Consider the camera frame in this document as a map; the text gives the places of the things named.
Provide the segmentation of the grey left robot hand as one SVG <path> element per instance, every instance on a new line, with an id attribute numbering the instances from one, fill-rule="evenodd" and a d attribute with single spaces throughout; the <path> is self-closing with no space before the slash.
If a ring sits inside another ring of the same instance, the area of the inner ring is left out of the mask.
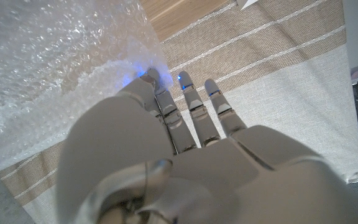
<path id="1" fill-rule="evenodd" d="M 358 223 L 358 196 L 326 159 L 247 127 L 207 80 L 222 138 L 189 74 L 178 79 L 194 134 L 153 68 L 77 120 L 58 164 L 59 223 Z"/>

